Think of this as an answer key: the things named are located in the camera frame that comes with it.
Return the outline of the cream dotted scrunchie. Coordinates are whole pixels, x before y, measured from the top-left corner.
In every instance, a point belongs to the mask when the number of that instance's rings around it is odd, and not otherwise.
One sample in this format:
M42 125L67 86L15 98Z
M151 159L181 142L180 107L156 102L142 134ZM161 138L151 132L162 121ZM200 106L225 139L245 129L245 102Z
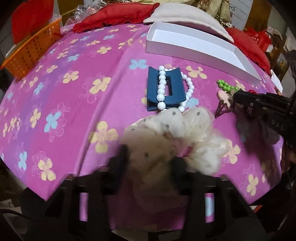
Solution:
M139 120L125 129L120 143L127 145L133 171L146 175L164 172L169 161L181 157L205 175L220 169L230 144L213 128L214 114L204 107L169 108Z

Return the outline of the blue hair claw clip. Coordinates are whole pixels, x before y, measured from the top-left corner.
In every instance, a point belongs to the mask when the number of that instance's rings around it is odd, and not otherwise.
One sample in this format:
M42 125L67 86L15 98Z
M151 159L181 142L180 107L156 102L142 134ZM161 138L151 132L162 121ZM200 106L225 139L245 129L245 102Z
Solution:
M159 110L157 105L158 85L159 85L159 71L149 66L147 76L147 111ZM168 87L165 87L164 103L166 108L177 108L181 102L186 100L186 92L183 84L180 68L168 71L165 75Z

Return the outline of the pink floral bed sheet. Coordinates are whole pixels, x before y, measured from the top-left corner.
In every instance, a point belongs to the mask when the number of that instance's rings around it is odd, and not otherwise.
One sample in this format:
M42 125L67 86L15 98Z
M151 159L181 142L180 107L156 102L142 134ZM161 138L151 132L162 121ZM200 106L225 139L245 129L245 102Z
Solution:
M155 112L147 111L148 67L180 68L195 89L189 108L204 106L215 113L217 81L243 90L275 92L271 78L257 65L257 86L200 63L149 54L145 51L148 25L119 25L81 34L69 31L37 66L14 80L1 102L1 158L20 180L48 199L68 173L87 175L115 155L124 129ZM236 128L236 115L214 121L230 151L222 158L226 174L248 203L271 190L281 178L282 140L272 146L260 142L257 126ZM138 206L126 181L110 198L111 227L129 230L178 230L183 207L158 214L145 203Z

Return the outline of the cream floral quilt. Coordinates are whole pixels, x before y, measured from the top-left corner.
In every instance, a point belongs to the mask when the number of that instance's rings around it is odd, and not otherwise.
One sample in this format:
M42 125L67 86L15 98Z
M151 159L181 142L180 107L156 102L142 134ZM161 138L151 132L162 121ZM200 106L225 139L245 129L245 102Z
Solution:
M176 0L176 1L162 1L162 0L134 0L135 3L155 4L155 3L179 3L187 4L199 8L216 20L224 23L231 22L230 1L227 0Z

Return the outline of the white shallow box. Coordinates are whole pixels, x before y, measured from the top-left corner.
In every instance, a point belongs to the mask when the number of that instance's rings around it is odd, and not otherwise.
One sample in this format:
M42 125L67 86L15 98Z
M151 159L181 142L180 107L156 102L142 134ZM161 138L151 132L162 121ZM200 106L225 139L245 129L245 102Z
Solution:
M155 22L147 34L146 52L207 65L254 86L261 81L251 61L235 45L197 29Z

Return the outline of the grey white pillow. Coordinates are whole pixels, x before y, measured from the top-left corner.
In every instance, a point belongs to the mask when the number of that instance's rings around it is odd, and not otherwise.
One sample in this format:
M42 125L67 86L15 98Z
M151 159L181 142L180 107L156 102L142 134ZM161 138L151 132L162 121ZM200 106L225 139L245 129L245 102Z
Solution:
M152 15L144 20L145 24L154 22L173 23L190 27L234 43L233 38L217 20L201 9L187 4L161 3Z

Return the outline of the orange plastic basket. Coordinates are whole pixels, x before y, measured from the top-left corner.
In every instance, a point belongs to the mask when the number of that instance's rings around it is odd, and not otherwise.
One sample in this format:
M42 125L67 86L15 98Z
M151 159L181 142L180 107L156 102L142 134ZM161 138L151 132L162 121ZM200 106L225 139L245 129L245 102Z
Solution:
M41 57L61 37L62 16L53 15L48 25L13 46L6 55L1 69L6 69L16 79L23 79L36 66Z

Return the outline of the red frilled pillow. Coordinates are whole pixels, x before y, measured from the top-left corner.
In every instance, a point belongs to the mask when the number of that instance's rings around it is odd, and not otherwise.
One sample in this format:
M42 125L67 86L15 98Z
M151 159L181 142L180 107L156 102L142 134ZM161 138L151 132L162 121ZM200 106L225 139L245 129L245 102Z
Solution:
M140 24L149 18L159 6L160 3L142 4L132 2L109 4L86 17L83 21L76 23L72 31L74 33L83 33L108 26Z

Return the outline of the red box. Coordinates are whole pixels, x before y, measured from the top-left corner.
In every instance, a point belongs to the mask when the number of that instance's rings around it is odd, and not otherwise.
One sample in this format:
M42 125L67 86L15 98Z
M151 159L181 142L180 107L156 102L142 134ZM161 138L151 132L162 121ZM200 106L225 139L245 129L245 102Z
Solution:
M40 30L53 15L54 1L23 1L11 15L13 43L18 44L28 35Z

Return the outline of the clear plastic bag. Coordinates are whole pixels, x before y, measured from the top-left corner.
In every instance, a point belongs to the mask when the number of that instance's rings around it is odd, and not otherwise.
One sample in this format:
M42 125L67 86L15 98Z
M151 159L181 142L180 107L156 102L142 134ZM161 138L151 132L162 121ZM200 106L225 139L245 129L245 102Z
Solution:
M105 1L84 1L84 4L79 4L76 8L62 14L63 25L67 26L79 23L106 5L107 3Z

